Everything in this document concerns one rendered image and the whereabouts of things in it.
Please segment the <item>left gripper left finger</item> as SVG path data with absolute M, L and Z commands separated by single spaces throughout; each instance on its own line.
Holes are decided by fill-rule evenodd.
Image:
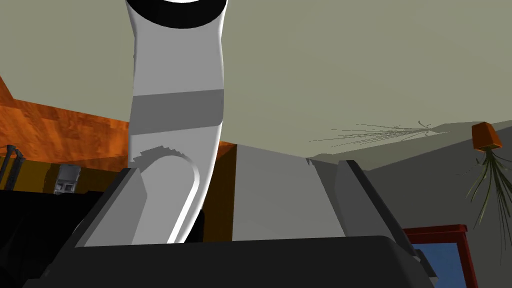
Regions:
M 131 245 L 148 194 L 139 168 L 126 168 L 104 192 L 100 210 L 76 244 L 77 247 Z

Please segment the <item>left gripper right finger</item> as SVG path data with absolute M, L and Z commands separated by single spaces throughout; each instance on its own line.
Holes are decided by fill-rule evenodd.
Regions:
M 417 252 L 365 172 L 354 160 L 340 160 L 334 184 L 347 237 L 384 236 L 416 258 Z

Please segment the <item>red framed blue picture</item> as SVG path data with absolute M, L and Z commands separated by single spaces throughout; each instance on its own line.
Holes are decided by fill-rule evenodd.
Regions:
M 452 224 L 405 228 L 436 274 L 434 288 L 479 288 L 467 241 L 467 226 Z

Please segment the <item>orange potted plant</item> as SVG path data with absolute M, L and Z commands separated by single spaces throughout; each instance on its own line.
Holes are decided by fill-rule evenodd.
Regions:
M 477 219 L 473 227 L 481 224 L 490 202 L 491 194 L 494 194 L 498 209 L 498 227 L 502 238 L 499 241 L 500 253 L 503 254 L 508 247 L 512 248 L 512 180 L 506 172 L 512 172 L 503 162 L 512 164 L 512 160 L 505 159 L 495 153 L 503 144 L 492 126 L 488 122 L 480 122 L 471 126 L 473 149 L 483 153 L 481 159 L 476 159 L 476 165 L 481 166 L 481 172 L 473 182 L 466 196 L 472 202 L 479 188 L 487 183 L 484 200 L 479 209 Z

